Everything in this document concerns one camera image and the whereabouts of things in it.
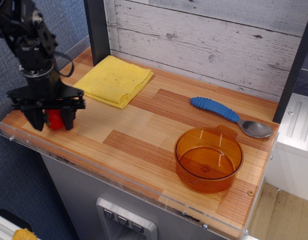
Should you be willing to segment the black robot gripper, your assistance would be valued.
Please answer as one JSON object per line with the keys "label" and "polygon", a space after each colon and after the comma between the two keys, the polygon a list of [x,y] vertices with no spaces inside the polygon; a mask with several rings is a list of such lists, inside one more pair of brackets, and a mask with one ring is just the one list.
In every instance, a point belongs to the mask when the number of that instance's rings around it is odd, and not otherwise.
{"label": "black robot gripper", "polygon": [[55,71],[27,78],[27,86],[8,92],[13,108],[22,110],[32,127],[42,131],[45,117],[42,110],[61,109],[60,114],[66,130],[74,127],[76,110],[85,108],[84,92],[61,81]]}

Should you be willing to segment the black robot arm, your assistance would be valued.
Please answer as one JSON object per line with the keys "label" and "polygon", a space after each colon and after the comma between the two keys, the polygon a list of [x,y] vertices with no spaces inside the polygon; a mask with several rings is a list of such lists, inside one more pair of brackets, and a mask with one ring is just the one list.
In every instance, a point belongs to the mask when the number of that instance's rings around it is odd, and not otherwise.
{"label": "black robot arm", "polygon": [[84,92],[61,81],[55,56],[58,43],[31,0],[0,0],[0,38],[20,62],[27,86],[8,92],[13,109],[21,110],[33,128],[71,130],[76,111],[85,108]]}

